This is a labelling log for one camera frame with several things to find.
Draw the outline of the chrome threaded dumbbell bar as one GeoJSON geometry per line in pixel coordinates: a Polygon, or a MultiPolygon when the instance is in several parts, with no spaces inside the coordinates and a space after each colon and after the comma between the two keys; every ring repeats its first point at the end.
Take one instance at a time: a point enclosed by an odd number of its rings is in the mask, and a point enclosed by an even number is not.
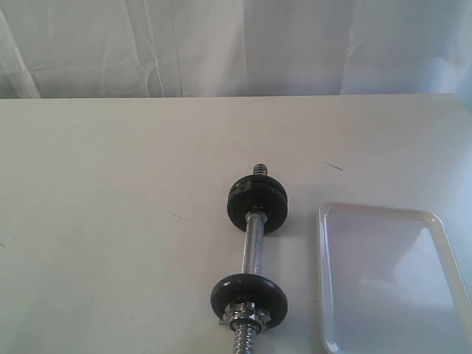
{"type": "MultiPolygon", "coordinates": [[[[242,272],[244,274],[262,274],[263,265],[263,236],[267,217],[262,212],[246,214],[246,237],[243,251],[242,272]]],[[[253,353],[254,340],[257,336],[255,329],[248,325],[239,326],[234,331],[233,353],[253,353]]]]}

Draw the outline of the chrome spin-lock collar nut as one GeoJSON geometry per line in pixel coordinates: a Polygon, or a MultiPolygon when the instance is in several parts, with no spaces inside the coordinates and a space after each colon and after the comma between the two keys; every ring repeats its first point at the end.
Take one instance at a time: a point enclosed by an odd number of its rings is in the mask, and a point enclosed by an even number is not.
{"type": "Polygon", "coordinates": [[[248,325],[257,333],[266,330],[271,321],[269,311],[258,307],[254,302],[229,303],[219,320],[220,325],[226,325],[236,331],[239,326],[248,325]]]}

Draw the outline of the white plastic tray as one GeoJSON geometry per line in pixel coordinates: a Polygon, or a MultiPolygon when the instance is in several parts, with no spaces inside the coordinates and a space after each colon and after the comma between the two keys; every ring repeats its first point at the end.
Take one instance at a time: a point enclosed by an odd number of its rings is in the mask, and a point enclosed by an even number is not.
{"type": "Polygon", "coordinates": [[[471,351],[471,299],[436,215],[327,203],[317,233],[327,353],[471,351]]]}

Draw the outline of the white backdrop cloth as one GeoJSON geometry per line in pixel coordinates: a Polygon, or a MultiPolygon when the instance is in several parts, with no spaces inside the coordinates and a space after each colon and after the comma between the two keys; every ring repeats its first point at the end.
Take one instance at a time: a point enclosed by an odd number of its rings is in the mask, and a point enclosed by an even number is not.
{"type": "Polygon", "coordinates": [[[469,1],[3,1],[1,95],[451,92],[469,1]]]}

